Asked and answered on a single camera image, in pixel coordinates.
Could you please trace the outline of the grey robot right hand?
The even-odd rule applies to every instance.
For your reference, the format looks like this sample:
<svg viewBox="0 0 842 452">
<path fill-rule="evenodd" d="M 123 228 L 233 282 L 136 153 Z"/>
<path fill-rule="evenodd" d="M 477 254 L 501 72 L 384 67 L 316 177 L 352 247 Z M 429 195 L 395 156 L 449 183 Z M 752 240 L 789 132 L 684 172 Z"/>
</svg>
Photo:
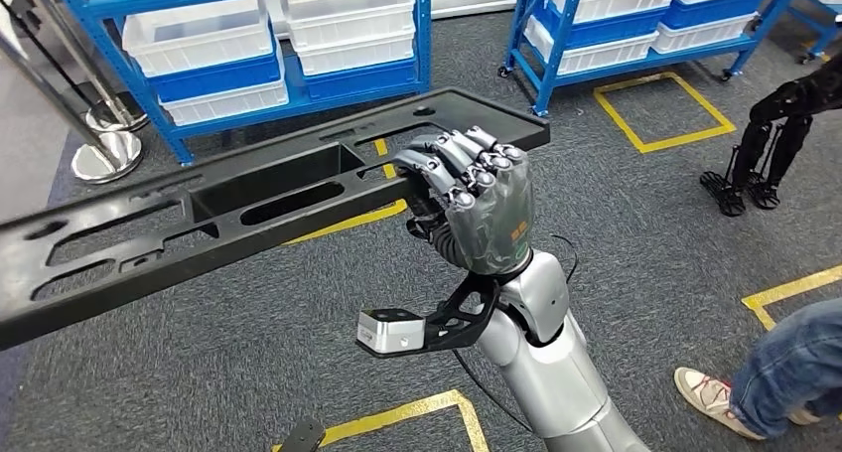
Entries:
<svg viewBox="0 0 842 452">
<path fill-rule="evenodd" d="M 522 149 L 473 126 L 420 135 L 393 163 L 413 185 L 409 233 L 446 261 L 493 275 L 529 258 L 533 188 Z"/>
</svg>

